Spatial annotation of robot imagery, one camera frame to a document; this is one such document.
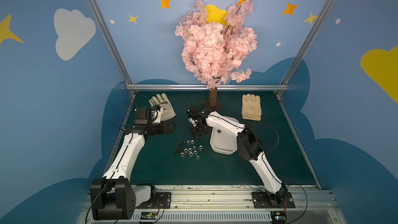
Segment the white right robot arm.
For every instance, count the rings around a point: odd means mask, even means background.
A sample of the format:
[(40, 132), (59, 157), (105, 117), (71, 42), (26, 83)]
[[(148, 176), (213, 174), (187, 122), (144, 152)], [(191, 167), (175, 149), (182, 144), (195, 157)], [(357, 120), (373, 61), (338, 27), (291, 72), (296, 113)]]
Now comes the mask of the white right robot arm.
[(191, 132), (200, 137), (208, 132), (211, 149), (223, 155), (238, 152), (240, 157), (255, 168), (268, 197), (281, 204), (288, 193), (286, 185), (278, 178), (266, 158), (260, 137), (253, 125), (244, 125), (235, 118), (223, 116), (213, 108), (199, 110), (196, 106), (187, 110), (192, 124)]

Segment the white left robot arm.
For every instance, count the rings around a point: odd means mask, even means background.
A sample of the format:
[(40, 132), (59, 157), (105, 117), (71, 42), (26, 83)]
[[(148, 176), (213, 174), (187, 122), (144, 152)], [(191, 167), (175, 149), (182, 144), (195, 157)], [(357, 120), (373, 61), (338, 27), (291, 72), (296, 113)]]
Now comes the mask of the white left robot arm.
[(128, 220), (137, 206), (156, 202), (153, 186), (131, 185), (132, 170), (147, 139), (155, 135), (172, 134), (175, 128), (176, 124), (171, 120), (134, 124), (125, 128), (124, 141), (113, 163), (101, 178), (94, 179), (90, 185), (94, 220)]

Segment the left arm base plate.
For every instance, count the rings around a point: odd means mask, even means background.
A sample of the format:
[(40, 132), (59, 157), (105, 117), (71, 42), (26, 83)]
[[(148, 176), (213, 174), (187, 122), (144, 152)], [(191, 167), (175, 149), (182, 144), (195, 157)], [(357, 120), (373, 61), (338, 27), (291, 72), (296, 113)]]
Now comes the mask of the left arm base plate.
[(150, 199), (138, 207), (136, 209), (170, 209), (171, 208), (171, 200), (172, 200), (172, 193), (171, 192), (157, 192), (155, 194), (155, 198)]

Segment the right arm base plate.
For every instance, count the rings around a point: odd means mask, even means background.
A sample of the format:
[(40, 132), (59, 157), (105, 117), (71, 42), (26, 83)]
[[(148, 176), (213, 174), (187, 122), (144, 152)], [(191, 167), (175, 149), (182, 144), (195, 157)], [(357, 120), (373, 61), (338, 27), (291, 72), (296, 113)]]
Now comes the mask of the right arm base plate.
[(282, 199), (267, 192), (256, 190), (251, 193), (254, 208), (295, 208), (295, 203), (290, 192), (287, 192)]

